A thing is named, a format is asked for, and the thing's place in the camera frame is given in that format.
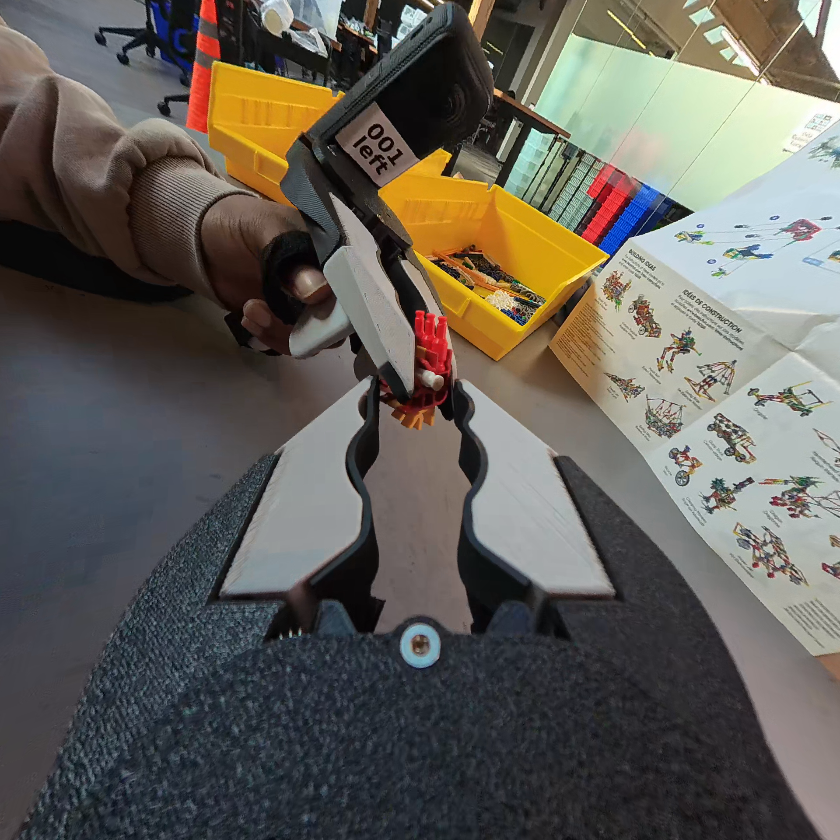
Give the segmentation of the long black frame table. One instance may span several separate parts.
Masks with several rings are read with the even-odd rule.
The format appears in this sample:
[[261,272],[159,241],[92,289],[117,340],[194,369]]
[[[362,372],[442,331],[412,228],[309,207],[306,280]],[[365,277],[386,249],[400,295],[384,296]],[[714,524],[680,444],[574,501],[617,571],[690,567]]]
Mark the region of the long black frame table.
[[488,149],[492,150],[493,154],[496,154],[501,149],[502,142],[511,125],[514,122],[521,125],[517,137],[507,153],[507,157],[501,164],[496,179],[496,185],[498,187],[508,189],[508,180],[531,131],[549,135],[553,140],[557,140],[558,138],[569,140],[571,134],[552,121],[539,115],[533,109],[519,103],[510,93],[495,89],[494,98],[496,119],[494,129],[488,140]]

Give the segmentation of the person's left hand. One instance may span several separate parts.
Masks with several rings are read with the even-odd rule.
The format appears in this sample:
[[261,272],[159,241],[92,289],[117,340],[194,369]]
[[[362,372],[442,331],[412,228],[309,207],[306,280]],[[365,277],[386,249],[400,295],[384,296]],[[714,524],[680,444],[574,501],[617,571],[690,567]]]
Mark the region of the person's left hand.
[[215,202],[201,225],[206,273],[220,304],[241,310],[243,328],[279,354],[289,354],[291,327],[266,304],[260,258],[276,237],[305,229],[293,207],[239,193]]

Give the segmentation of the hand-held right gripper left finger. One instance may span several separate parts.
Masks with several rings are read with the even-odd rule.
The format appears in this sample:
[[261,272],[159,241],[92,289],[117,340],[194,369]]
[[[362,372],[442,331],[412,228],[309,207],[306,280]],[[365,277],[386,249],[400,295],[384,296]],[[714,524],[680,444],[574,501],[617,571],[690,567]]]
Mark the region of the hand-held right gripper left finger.
[[360,633],[382,614],[364,478],[380,448],[380,385],[366,377],[279,447],[218,577],[220,601],[302,592],[341,604]]

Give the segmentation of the printed instruction sheet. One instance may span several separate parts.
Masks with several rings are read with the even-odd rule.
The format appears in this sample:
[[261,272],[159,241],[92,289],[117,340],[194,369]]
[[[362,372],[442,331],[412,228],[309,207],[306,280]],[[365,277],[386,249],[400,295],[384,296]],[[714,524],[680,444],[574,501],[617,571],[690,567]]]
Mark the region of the printed instruction sheet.
[[838,656],[838,121],[630,238],[550,348],[751,593]]

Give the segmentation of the stack of clear crates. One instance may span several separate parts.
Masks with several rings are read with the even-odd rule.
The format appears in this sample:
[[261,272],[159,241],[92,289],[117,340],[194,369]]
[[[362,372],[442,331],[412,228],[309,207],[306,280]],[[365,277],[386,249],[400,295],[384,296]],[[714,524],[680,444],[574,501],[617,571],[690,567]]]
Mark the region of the stack of clear crates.
[[593,213],[590,190],[605,163],[561,136],[532,130],[506,189],[562,227],[582,234]]

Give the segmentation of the person's left forearm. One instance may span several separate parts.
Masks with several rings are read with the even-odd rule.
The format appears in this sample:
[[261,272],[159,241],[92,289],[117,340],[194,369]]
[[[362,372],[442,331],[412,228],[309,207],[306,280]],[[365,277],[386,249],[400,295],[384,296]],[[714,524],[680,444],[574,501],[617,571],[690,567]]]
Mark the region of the person's left forearm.
[[54,72],[2,21],[2,222],[35,231],[142,287],[183,287],[223,307],[201,225],[234,187],[182,129],[124,128],[94,91]]

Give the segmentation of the black office chair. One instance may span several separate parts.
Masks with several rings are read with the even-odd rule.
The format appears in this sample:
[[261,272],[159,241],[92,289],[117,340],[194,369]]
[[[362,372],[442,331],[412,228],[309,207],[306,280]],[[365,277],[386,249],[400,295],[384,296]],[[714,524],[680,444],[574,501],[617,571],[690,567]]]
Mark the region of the black office chair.
[[130,66],[131,55],[137,50],[142,51],[150,59],[155,59],[160,51],[160,40],[154,25],[151,1],[138,3],[143,7],[142,26],[104,26],[93,31],[96,44],[103,48],[108,46],[110,37],[121,39],[115,57],[122,67]]

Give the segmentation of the large yellow plastic bin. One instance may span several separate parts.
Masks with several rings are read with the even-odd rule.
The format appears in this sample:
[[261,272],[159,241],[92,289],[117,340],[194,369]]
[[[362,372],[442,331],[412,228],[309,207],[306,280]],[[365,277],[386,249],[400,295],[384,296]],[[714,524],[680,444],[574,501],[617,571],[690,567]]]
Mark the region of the large yellow plastic bin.
[[[606,254],[498,186],[405,173],[380,191],[413,241],[449,328],[494,361],[541,327]],[[475,245],[543,299],[520,324],[432,262]]]

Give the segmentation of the orange traffic cone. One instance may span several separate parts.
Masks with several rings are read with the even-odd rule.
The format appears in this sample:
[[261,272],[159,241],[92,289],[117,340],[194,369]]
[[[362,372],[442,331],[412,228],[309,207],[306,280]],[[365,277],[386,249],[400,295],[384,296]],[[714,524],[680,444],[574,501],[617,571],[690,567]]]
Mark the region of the orange traffic cone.
[[220,51],[216,2],[202,1],[196,30],[192,81],[185,121],[185,126],[189,130],[207,133],[212,71],[214,63],[221,60]]

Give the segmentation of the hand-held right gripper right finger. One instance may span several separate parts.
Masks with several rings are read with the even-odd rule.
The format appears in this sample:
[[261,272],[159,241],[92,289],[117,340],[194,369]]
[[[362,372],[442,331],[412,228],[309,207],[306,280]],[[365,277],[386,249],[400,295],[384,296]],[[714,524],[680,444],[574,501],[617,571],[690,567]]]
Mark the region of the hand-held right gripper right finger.
[[556,602],[614,601],[559,454],[468,380],[455,382],[455,425],[469,481],[457,567],[471,632],[489,631],[510,602],[528,632],[558,634]]

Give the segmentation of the pile of colourful toy pieces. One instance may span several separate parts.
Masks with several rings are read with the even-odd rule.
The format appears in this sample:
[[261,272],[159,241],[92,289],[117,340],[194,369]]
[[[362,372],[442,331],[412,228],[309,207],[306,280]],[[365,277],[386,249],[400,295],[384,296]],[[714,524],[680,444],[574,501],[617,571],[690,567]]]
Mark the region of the pile of colourful toy pieces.
[[477,245],[435,250],[426,258],[520,327],[546,304],[545,297],[521,283]]

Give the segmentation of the small yellow plastic bin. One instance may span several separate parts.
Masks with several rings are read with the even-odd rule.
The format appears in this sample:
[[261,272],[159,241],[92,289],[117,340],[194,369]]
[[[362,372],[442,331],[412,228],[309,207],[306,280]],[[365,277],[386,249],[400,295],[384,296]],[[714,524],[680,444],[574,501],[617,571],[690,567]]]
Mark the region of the small yellow plastic bin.
[[342,97],[329,87],[217,61],[208,99],[209,144],[224,157],[230,178],[288,206],[280,182],[289,148]]

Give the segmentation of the stack of red crates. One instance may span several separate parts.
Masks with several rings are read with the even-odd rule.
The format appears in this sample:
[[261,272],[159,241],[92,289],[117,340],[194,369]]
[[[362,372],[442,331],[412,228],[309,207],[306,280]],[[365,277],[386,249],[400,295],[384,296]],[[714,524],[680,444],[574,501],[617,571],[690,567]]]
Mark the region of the stack of red crates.
[[635,198],[641,183],[611,164],[604,164],[587,189],[591,204],[585,211],[575,233],[598,246]]

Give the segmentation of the red and yellow connector stack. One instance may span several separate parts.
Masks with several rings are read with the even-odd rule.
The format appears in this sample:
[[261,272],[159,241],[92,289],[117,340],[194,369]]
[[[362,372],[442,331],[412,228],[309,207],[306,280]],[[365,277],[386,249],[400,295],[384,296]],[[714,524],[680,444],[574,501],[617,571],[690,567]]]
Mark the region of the red and yellow connector stack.
[[[380,378],[380,401],[392,409],[392,416],[406,428],[421,430],[433,426],[436,411],[447,396],[448,372],[451,360],[445,339],[446,317],[416,310],[414,316],[414,392],[409,400],[397,397],[392,388]],[[425,368],[441,374],[445,385],[439,392],[422,387],[417,381],[417,369]]]

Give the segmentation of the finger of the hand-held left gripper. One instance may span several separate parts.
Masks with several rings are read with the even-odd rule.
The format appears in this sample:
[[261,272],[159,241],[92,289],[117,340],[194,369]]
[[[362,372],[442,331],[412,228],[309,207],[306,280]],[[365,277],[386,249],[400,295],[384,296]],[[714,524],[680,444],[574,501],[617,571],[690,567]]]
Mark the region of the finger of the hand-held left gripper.
[[[426,309],[432,312],[437,317],[444,315],[438,293],[434,287],[434,283],[430,280],[425,268],[423,267],[420,258],[414,251],[408,252],[408,264],[413,267],[412,278],[413,283],[422,295]],[[454,403],[454,385],[457,380],[457,364],[455,358],[455,350],[453,347],[452,337],[448,327],[445,330],[445,339],[448,350],[450,351],[451,360],[449,362],[448,372],[448,391],[447,396],[438,408],[442,414],[443,419],[452,422],[455,418],[455,403]]]
[[415,386],[415,336],[379,259],[377,244],[354,212],[329,195],[341,245],[322,269],[337,302],[379,376],[404,402]]

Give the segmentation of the stack of blue crates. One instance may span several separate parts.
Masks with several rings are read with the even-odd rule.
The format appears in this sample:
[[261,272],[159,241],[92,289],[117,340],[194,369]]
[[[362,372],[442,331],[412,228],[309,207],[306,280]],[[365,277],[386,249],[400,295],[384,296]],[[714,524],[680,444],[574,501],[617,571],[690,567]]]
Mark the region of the stack of blue crates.
[[597,246],[612,256],[628,239],[653,230],[675,204],[666,194],[640,183],[628,204],[605,229]]

